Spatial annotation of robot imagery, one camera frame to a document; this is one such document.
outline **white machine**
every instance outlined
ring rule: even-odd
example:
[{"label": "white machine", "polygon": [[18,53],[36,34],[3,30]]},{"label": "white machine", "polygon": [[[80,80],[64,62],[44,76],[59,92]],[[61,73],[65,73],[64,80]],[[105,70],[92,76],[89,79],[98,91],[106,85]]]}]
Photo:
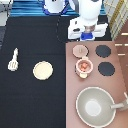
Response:
[{"label": "white machine", "polygon": [[[45,2],[50,13],[64,8],[64,0],[50,0]],[[95,37],[103,37],[108,26],[107,23],[97,24],[102,0],[69,0],[71,8],[79,14],[79,17],[70,20],[68,27],[68,39],[81,41],[95,40]]]}]

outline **table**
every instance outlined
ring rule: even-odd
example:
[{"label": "table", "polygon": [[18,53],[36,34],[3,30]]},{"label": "table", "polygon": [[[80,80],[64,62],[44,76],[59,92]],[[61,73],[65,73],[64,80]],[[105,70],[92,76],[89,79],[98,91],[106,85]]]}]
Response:
[{"label": "table", "polygon": [[[0,51],[0,128],[66,128],[65,43],[70,19],[58,16],[9,17]],[[99,16],[107,21],[107,16]],[[111,40],[109,27],[103,38]],[[19,49],[19,68],[7,69],[13,50]],[[53,65],[53,75],[39,81],[33,68],[39,61]]]},{"label": "table", "polygon": [[[89,49],[88,57],[94,65],[94,69],[87,79],[81,79],[75,73],[75,64],[78,60],[73,55],[73,48],[76,45],[84,45]],[[101,58],[95,53],[99,45],[107,45],[111,48],[111,55]],[[112,76],[103,76],[98,71],[98,65],[101,62],[111,62],[115,67],[115,73]],[[72,42],[66,44],[66,128],[89,128],[78,117],[75,108],[75,102],[80,91],[87,87],[100,87],[113,97],[115,103],[120,103],[125,99],[125,83],[113,41],[95,41],[95,42]],[[120,112],[117,110],[114,121],[106,128],[127,128],[128,110]]]}]

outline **ceramic bowl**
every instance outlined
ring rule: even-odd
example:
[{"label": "ceramic bowl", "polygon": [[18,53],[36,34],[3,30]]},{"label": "ceramic bowl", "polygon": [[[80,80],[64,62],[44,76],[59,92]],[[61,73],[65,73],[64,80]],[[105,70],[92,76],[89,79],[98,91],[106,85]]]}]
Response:
[{"label": "ceramic bowl", "polygon": [[114,119],[116,110],[111,109],[114,100],[99,87],[88,87],[80,92],[76,100],[76,110],[80,119],[94,128],[108,126]]}]

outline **black object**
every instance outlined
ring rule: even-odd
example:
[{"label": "black object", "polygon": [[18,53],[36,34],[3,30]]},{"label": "black object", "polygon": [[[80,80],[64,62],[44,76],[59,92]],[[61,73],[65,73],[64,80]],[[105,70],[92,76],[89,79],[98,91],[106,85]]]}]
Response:
[{"label": "black object", "polygon": [[100,63],[98,70],[103,76],[112,76],[115,72],[114,66],[109,62]]},{"label": "black object", "polygon": [[[66,42],[75,16],[61,18],[58,34]],[[0,128],[66,128],[65,44],[56,38],[57,20],[58,16],[8,18],[0,51]],[[107,21],[107,16],[99,21]],[[111,40],[109,28],[101,40]],[[15,48],[19,68],[11,72],[7,65]],[[33,75],[40,61],[53,65],[48,80]]]},{"label": "black object", "polygon": [[5,30],[6,30],[5,26],[0,26],[0,49],[1,49],[1,46],[2,46]]},{"label": "black object", "polygon": [[91,0],[91,1],[93,1],[93,2],[97,2],[97,1],[99,1],[99,0]]},{"label": "black object", "polygon": [[74,32],[79,32],[80,29],[79,29],[79,28],[76,28],[76,29],[74,29],[73,31],[74,31]]},{"label": "black object", "polygon": [[99,45],[96,47],[96,54],[100,57],[108,57],[111,54],[111,49],[106,45]]}]

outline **blue object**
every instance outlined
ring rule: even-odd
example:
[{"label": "blue object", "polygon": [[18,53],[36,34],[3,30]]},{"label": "blue object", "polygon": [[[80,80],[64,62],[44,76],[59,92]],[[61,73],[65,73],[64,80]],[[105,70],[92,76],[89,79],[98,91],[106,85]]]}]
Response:
[{"label": "blue object", "polygon": [[[44,0],[14,0],[10,12],[11,17],[18,16],[48,16],[43,10]],[[67,6],[68,10],[62,16],[79,16],[70,5]],[[104,5],[101,6],[100,15],[106,15]]]},{"label": "blue object", "polygon": [[82,40],[92,39],[93,38],[93,35],[92,35],[92,33],[84,33],[84,32],[82,32],[80,38]]},{"label": "blue object", "polygon": [[66,7],[66,8],[64,8],[61,12],[59,12],[59,13],[50,13],[49,11],[48,11],[48,9],[45,9],[44,8],[44,5],[45,5],[45,0],[42,2],[42,9],[43,9],[43,12],[46,14],[46,15],[63,15],[63,14],[65,14],[66,12],[67,12],[67,10],[68,10],[68,6]]}]

